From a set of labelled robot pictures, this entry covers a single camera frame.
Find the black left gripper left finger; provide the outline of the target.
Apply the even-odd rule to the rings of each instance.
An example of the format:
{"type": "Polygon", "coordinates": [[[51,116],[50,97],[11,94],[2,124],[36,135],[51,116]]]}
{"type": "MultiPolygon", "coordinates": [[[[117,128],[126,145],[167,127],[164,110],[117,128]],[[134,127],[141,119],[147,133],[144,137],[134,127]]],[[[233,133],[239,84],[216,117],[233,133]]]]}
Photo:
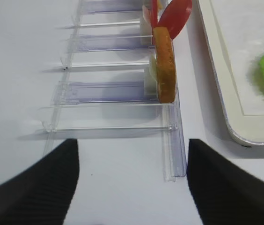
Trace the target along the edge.
{"type": "Polygon", "coordinates": [[[62,225],[78,178],[78,141],[67,139],[0,185],[0,225],[62,225]]]}

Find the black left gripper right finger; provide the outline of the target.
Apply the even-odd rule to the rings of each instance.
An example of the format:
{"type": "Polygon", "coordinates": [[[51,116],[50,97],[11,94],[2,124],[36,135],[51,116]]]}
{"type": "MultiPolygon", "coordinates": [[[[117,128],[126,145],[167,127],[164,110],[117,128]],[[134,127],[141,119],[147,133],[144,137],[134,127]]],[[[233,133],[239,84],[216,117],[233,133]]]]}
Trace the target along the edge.
{"type": "Polygon", "coordinates": [[[264,181],[190,139],[188,186],[205,225],[264,225],[264,181]]]}

